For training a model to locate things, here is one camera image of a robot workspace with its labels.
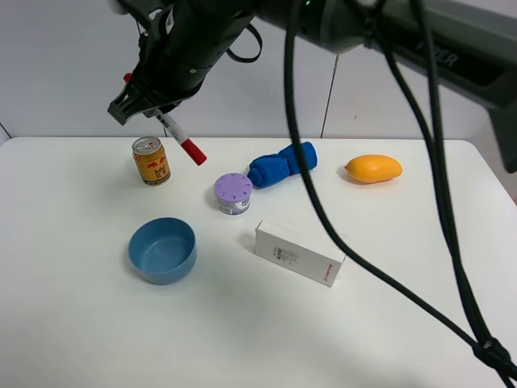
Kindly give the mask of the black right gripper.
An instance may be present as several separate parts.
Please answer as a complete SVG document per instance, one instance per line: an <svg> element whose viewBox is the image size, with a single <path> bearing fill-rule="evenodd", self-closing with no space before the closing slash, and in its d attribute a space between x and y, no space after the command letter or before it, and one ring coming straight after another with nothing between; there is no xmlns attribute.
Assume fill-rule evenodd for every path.
<svg viewBox="0 0 517 388"><path fill-rule="evenodd" d="M145 109L168 114L201 88L211 68L254 18L252 1L120 1L147 32L128 84L107 113L120 125Z"/></svg>

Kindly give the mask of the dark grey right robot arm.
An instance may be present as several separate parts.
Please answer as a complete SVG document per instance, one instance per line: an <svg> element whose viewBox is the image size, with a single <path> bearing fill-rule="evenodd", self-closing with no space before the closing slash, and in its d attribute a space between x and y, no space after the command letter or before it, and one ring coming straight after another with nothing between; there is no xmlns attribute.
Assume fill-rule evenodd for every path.
<svg viewBox="0 0 517 388"><path fill-rule="evenodd" d="M125 124L137 114L168 112L195 95L231 44L260 18L286 28L287 1L119 1L143 28L139 61L109 114ZM516 21L452 1L426 1L440 82L489 113L502 162L516 170ZM331 53L365 44L379 32L403 64L423 71L424 38L407 1L311 1L297 35Z"/></svg>

